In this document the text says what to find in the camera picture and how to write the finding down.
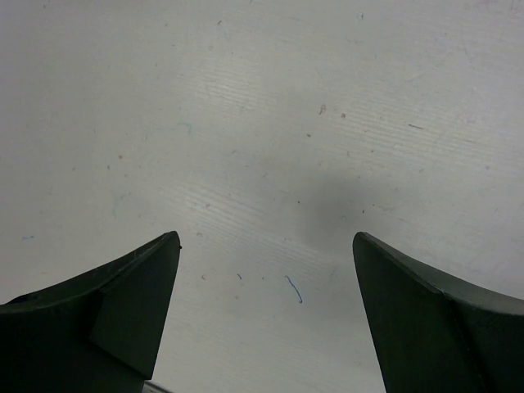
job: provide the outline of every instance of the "dark green plastic part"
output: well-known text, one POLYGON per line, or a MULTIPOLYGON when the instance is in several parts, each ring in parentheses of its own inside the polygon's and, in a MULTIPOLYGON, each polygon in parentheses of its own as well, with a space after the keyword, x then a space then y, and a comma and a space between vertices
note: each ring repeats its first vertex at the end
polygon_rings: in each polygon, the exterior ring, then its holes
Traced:
POLYGON ((141 393, 177 273, 166 233, 53 287, 0 306, 0 378, 13 393, 141 393))
POLYGON ((524 391, 524 300, 358 233, 360 292, 388 393, 524 391))

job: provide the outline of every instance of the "blue mark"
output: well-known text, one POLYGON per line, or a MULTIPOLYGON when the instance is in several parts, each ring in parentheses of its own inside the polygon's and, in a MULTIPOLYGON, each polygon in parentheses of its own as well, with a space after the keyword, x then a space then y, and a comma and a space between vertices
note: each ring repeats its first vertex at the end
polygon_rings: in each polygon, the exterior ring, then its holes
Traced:
POLYGON ((300 292, 298 292, 298 289, 296 289, 295 284, 293 283, 293 281, 289 278, 289 276, 284 276, 284 277, 287 278, 287 281, 289 281, 289 283, 291 284, 293 289, 295 289, 296 294, 298 295, 298 302, 302 303, 302 296, 300 296, 300 292))

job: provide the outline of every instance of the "white surface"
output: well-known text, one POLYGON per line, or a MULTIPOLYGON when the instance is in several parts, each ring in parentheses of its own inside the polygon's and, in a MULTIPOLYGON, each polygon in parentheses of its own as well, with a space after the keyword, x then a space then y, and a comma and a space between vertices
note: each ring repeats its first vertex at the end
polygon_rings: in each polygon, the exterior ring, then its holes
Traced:
POLYGON ((156 381, 383 391, 356 231, 524 297, 523 37, 520 0, 2 2, 0 300, 175 229, 156 381))

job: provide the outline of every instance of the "scratch mark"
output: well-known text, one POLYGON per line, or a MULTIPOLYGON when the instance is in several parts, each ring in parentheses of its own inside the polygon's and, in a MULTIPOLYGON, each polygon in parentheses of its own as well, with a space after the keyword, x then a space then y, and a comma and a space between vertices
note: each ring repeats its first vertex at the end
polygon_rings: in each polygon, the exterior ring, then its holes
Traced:
POLYGON ((293 281, 289 278, 289 276, 284 276, 284 277, 287 278, 287 281, 289 281, 290 285, 293 287, 293 289, 295 289, 296 294, 298 295, 298 302, 302 303, 302 296, 300 296, 300 292, 298 292, 298 289, 296 289, 293 281))
POLYGON ((122 194, 120 196, 115 196, 113 198, 113 209, 111 210, 111 213, 113 214, 113 217, 116 219, 116 207, 118 206, 119 202, 122 201, 127 195, 131 195, 131 192, 128 192, 126 194, 122 194))
POLYGON ((335 274, 335 272, 337 271, 338 269, 338 265, 335 266, 335 269, 331 272, 331 274, 329 275, 329 279, 331 280, 331 278, 333 277, 333 274, 335 274))
POLYGON ((179 125, 183 125, 184 127, 187 127, 187 135, 191 135, 191 131, 193 131, 193 126, 190 125, 189 123, 185 123, 183 121, 181 121, 180 123, 177 124, 177 126, 179 125))

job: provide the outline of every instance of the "blue thread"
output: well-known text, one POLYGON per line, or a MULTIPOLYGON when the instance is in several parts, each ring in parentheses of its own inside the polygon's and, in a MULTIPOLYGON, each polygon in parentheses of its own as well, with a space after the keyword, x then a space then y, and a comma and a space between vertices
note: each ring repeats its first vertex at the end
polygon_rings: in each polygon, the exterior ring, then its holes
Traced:
POLYGON ((300 296, 300 292, 298 292, 298 289, 296 289, 295 284, 293 283, 293 281, 289 278, 289 276, 284 276, 284 277, 287 278, 287 281, 289 281, 291 286, 295 289, 296 294, 298 295, 298 298, 299 298, 298 302, 302 303, 302 296, 300 296))

